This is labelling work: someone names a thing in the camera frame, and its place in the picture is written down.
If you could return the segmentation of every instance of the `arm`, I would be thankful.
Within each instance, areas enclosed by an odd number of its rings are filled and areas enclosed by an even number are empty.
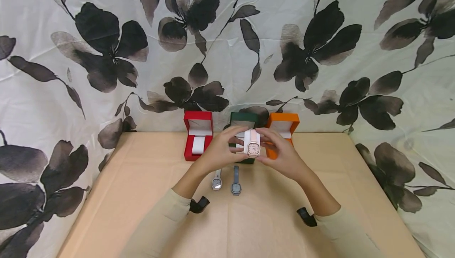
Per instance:
[[[247,129],[231,127],[212,140],[200,159],[147,213],[130,237],[120,258],[158,258],[161,255],[166,242],[188,215],[191,198],[201,181],[210,172],[248,157],[247,154],[235,154],[242,148],[228,147],[229,142],[243,144],[235,135]]]
[[[383,258],[383,254],[365,233],[359,221],[333,198],[319,177],[305,164],[294,147],[278,133],[266,128],[257,129],[263,135],[261,143],[278,153],[275,160],[258,156],[270,166],[302,187],[314,210],[321,232],[330,240],[343,258]]]

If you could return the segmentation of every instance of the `sleeve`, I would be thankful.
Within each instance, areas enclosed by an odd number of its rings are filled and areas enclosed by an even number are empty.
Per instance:
[[[328,217],[315,215],[321,232],[342,258],[384,258],[359,221],[343,207]]]
[[[190,202],[170,189],[137,226],[120,258],[158,258],[188,215]]]

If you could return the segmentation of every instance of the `person's right hand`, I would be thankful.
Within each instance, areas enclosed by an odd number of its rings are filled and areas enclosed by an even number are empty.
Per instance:
[[[275,130],[267,128],[257,128],[256,130],[261,135],[261,146],[272,149],[278,154],[275,160],[266,156],[258,156],[256,157],[258,161],[294,181],[298,182],[305,177],[309,168],[289,141]]]

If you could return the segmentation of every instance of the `watch box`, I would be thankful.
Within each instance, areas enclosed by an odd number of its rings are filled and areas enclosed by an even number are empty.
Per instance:
[[[292,145],[294,145],[291,136],[299,123],[300,120],[298,114],[271,113],[266,127],[271,130],[275,130]],[[278,154],[269,148],[266,148],[265,151],[267,153],[267,157],[270,159],[276,159],[278,157]]]
[[[258,121],[259,121],[259,118],[258,118],[257,114],[232,112],[229,126],[247,126],[250,129],[254,129],[254,128],[256,128]],[[241,132],[241,133],[237,134],[236,137],[240,138],[240,139],[245,139],[245,133]],[[234,144],[234,143],[230,143],[229,146],[230,147],[242,147],[241,145]],[[240,161],[239,163],[253,164],[254,158],[248,158],[248,159]]]
[[[185,111],[183,121],[188,130],[184,156],[186,161],[196,161],[213,139],[212,112]]]

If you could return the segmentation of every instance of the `green watch box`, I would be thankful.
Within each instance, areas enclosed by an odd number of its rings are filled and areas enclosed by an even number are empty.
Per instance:
[[[258,121],[259,121],[259,118],[258,118],[257,114],[232,112],[230,123],[227,126],[225,126],[224,128],[226,129],[229,126],[247,126],[250,129],[254,129],[254,128],[256,128]],[[236,135],[236,137],[240,138],[240,139],[243,139],[244,136],[245,136],[244,132],[241,132]],[[242,147],[241,145],[236,145],[234,143],[230,143],[229,146],[230,147]],[[239,163],[253,164],[254,158],[248,158],[248,159],[240,161]]]

